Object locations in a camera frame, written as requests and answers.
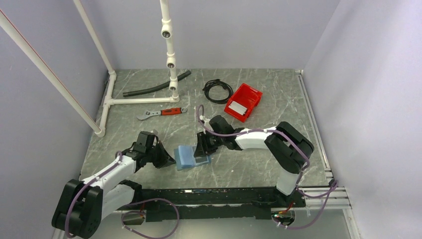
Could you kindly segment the blue card holder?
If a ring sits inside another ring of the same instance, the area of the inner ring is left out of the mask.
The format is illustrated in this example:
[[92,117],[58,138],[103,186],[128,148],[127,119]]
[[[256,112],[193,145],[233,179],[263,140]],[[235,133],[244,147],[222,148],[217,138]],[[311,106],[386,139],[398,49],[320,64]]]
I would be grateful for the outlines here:
[[178,171],[211,163],[210,156],[195,157],[195,149],[196,147],[191,145],[179,145],[174,149],[176,168]]

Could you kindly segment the red plastic bin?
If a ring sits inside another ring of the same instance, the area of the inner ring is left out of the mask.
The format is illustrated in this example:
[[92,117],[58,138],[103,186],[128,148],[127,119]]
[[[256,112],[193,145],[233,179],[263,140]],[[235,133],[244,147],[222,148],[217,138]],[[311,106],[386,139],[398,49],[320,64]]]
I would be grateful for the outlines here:
[[[246,122],[246,120],[251,115],[253,109],[261,101],[262,95],[263,93],[261,91],[249,86],[246,83],[242,83],[240,87],[235,91],[235,93],[229,98],[224,108],[224,112],[239,120],[240,122]],[[247,107],[246,114],[241,116],[235,111],[229,109],[228,106],[232,101],[236,101],[239,104]]]

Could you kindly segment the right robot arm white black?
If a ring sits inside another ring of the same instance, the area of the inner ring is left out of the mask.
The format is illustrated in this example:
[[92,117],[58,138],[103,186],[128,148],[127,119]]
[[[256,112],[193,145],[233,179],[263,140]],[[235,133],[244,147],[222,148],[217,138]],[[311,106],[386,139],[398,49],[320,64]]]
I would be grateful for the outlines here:
[[282,167],[274,200],[285,207],[293,201],[293,192],[302,170],[309,165],[314,145],[286,121],[266,129],[233,128],[222,116],[210,120],[210,129],[197,133],[194,157],[215,153],[220,146],[229,150],[267,149]]

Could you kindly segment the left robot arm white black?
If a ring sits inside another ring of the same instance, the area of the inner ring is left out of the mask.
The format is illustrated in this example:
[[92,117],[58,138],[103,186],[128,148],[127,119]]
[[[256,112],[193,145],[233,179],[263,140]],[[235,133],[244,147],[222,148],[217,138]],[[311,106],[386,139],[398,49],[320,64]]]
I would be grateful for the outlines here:
[[115,154],[114,161],[96,174],[83,180],[69,180],[62,191],[52,217],[52,227],[72,239],[88,239],[100,222],[115,210],[142,205],[142,185],[128,177],[151,163],[161,169],[176,163],[158,136],[141,131],[132,145]]

